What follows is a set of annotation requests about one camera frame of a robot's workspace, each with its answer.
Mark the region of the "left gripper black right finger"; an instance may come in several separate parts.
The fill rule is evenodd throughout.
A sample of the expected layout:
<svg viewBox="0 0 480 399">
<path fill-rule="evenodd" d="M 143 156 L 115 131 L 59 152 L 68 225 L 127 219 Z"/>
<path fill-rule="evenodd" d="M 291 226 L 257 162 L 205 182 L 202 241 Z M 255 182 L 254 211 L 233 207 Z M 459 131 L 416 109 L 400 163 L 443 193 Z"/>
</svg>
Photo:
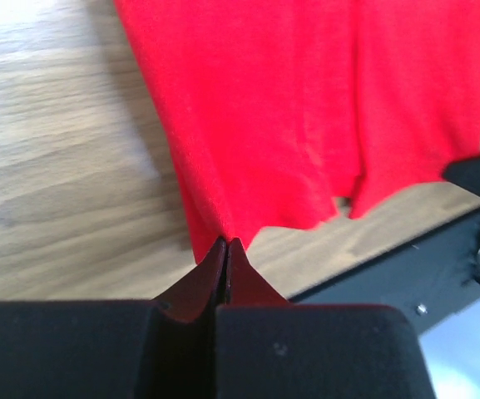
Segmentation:
<svg viewBox="0 0 480 399">
<path fill-rule="evenodd" d="M 432 398 L 418 338 L 396 308 L 298 305 L 230 242 L 215 312 L 219 398 Z"/>
</svg>

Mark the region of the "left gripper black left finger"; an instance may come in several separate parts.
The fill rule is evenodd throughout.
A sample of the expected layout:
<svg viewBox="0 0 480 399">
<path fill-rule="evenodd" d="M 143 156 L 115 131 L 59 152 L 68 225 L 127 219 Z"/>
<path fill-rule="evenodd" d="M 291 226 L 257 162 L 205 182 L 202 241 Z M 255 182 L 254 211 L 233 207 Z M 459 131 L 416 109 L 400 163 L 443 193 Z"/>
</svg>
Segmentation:
<svg viewBox="0 0 480 399">
<path fill-rule="evenodd" d="M 223 240 L 152 300 L 0 302 L 0 398 L 210 398 Z"/>
</svg>

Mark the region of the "red t shirt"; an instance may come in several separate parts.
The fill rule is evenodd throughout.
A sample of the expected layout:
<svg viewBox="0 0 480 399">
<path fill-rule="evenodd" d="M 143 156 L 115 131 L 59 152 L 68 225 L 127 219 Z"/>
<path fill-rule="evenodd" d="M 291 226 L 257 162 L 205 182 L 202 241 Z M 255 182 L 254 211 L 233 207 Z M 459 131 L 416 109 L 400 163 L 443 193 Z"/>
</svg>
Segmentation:
<svg viewBox="0 0 480 399">
<path fill-rule="evenodd" d="M 480 1 L 119 1 L 191 245 L 357 219 L 480 152 Z"/>
</svg>

